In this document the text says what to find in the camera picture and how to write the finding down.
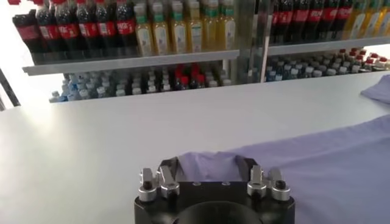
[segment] shelf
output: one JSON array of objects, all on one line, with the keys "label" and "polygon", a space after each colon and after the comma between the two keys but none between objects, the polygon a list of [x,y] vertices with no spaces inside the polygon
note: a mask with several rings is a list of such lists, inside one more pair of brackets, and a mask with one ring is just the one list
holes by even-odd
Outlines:
[{"label": "shelf", "polygon": [[320,43],[271,46],[268,49],[268,56],[309,53],[316,51],[332,51],[338,49],[348,49],[352,47],[364,47],[380,44],[390,44],[390,37],[375,37],[358,40],[341,40]]},{"label": "shelf", "polygon": [[175,54],[153,57],[120,58],[111,60],[95,60],[71,63],[59,63],[50,65],[37,65],[24,67],[23,71],[29,76],[56,73],[89,72],[111,69],[139,68],[147,66],[173,65],[181,63],[216,61],[223,59],[236,59],[239,50],[214,51],[192,54]]}]

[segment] white table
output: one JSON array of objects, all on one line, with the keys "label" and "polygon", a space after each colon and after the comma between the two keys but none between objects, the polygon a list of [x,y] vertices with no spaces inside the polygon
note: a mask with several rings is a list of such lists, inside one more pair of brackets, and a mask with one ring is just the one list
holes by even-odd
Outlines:
[{"label": "white table", "polygon": [[138,172],[369,121],[384,73],[117,97],[0,113],[0,223],[133,223]]}]

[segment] cloth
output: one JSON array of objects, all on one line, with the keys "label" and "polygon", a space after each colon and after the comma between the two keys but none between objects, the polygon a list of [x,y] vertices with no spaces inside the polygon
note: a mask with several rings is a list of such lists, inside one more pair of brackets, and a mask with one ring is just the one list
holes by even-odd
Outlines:
[{"label": "cloth", "polygon": [[361,94],[370,99],[390,104],[390,75],[383,76],[377,84],[363,90]]},{"label": "cloth", "polygon": [[179,157],[189,181],[240,179],[235,155],[279,167],[299,224],[388,223],[390,115],[352,127],[219,153]]}]

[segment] cola bottle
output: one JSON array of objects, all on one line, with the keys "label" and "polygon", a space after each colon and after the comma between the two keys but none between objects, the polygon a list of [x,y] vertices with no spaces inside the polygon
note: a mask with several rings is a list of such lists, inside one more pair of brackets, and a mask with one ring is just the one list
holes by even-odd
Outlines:
[{"label": "cola bottle", "polygon": [[340,0],[336,18],[331,25],[327,39],[341,40],[344,26],[352,13],[353,0]]},{"label": "cola bottle", "polygon": [[326,40],[328,31],[332,26],[339,7],[339,0],[325,0],[324,11],[317,28],[317,39]]},{"label": "cola bottle", "polygon": [[294,14],[289,27],[288,38],[291,42],[302,41],[302,30],[309,15],[309,0],[295,0]]},{"label": "cola bottle", "polygon": [[75,12],[69,7],[66,0],[55,0],[53,2],[58,30],[69,49],[68,56],[72,59],[84,58],[83,51],[87,49],[87,45],[80,33]]},{"label": "cola bottle", "polygon": [[280,0],[278,20],[275,29],[275,42],[285,42],[288,27],[293,19],[293,0]]},{"label": "cola bottle", "polygon": [[100,57],[102,41],[96,24],[96,14],[93,5],[88,5],[85,0],[77,0],[77,19],[82,36],[87,42],[89,55]]},{"label": "cola bottle", "polygon": [[310,3],[309,17],[303,29],[303,39],[313,41],[316,39],[316,29],[322,17],[324,0],[312,0]]},{"label": "cola bottle", "polygon": [[116,7],[116,27],[124,44],[126,55],[134,55],[137,50],[137,36],[135,34],[134,4],[127,0],[118,0]]},{"label": "cola bottle", "polygon": [[111,1],[96,0],[97,28],[105,46],[104,55],[117,56],[122,46],[115,27],[115,8]]},{"label": "cola bottle", "polygon": [[64,40],[61,37],[57,22],[55,20],[55,11],[51,10],[43,0],[34,0],[38,6],[36,19],[41,31],[42,37],[45,39],[50,54],[47,60],[64,60],[66,59],[66,51],[68,50]]}]

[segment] bottle label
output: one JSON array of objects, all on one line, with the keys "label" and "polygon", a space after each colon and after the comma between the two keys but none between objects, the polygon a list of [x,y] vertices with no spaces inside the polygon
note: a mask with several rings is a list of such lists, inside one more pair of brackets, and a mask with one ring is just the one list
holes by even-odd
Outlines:
[{"label": "bottle label", "polygon": [[352,7],[341,7],[337,11],[337,19],[348,19],[352,13]]},{"label": "bottle label", "polygon": [[227,21],[225,23],[225,40],[226,40],[226,50],[232,50],[235,44],[235,32],[236,32],[236,23],[234,21]]},{"label": "bottle label", "polygon": [[158,27],[155,29],[155,38],[157,43],[157,51],[159,55],[168,54],[168,37],[164,27]]},{"label": "bottle label", "polygon": [[294,20],[295,22],[306,22],[309,16],[309,10],[296,10],[294,12]]},{"label": "bottle label", "polygon": [[360,27],[361,27],[365,17],[366,17],[366,14],[364,14],[364,13],[362,13],[356,17],[355,23],[352,26],[350,39],[358,38],[359,30],[360,30]]},{"label": "bottle label", "polygon": [[80,23],[79,26],[83,37],[96,37],[99,35],[98,26],[95,23]]},{"label": "bottle label", "polygon": [[191,39],[193,45],[193,52],[202,51],[202,27],[199,24],[191,26]]},{"label": "bottle label", "polygon": [[18,27],[17,29],[22,40],[31,40],[39,37],[39,33],[34,25]]},{"label": "bottle label", "polygon": [[322,9],[313,9],[309,12],[309,17],[307,21],[309,22],[319,22],[322,16]]},{"label": "bottle label", "polygon": [[141,48],[141,52],[143,56],[152,56],[152,37],[147,29],[139,29],[137,31],[139,46]]},{"label": "bottle label", "polygon": [[128,35],[134,33],[135,30],[135,20],[130,19],[126,21],[118,21],[116,22],[116,26],[118,28],[118,33],[121,35]]},{"label": "bottle label", "polygon": [[42,36],[45,40],[55,40],[61,38],[59,28],[55,25],[40,26]]},{"label": "bottle label", "polygon": [[116,33],[114,22],[98,23],[97,28],[103,37],[113,36]]},{"label": "bottle label", "polygon": [[176,52],[184,54],[186,52],[186,35],[184,26],[175,27]]},{"label": "bottle label", "polygon": [[289,24],[291,20],[293,19],[293,12],[279,12],[278,15],[278,24]]},{"label": "bottle label", "polygon": [[79,28],[76,24],[59,25],[61,37],[64,39],[75,38],[79,36]]},{"label": "bottle label", "polygon": [[337,15],[337,8],[326,8],[322,12],[322,20],[333,21]]}]

